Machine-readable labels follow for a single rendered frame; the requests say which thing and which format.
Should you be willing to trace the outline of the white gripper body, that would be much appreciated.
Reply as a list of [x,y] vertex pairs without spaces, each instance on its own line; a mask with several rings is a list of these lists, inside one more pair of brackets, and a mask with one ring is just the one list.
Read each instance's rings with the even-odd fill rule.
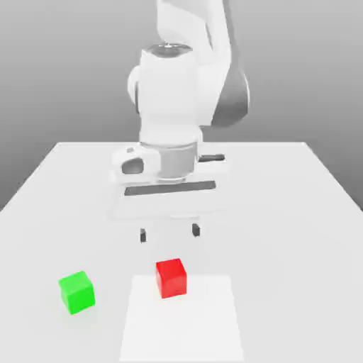
[[227,193],[214,180],[126,186],[115,192],[109,215],[132,220],[199,216],[227,207]]

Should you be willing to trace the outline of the small red cube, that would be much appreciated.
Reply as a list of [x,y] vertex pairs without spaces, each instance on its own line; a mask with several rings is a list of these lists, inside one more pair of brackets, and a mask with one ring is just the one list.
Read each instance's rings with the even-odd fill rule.
[[179,258],[156,262],[156,281],[162,298],[187,293],[187,274]]

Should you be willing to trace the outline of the small green cube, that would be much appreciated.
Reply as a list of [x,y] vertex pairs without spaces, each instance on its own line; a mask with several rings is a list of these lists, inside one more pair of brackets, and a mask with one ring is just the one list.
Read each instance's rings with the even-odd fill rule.
[[58,284],[62,301],[71,315],[95,305],[94,286],[85,271],[64,277]]

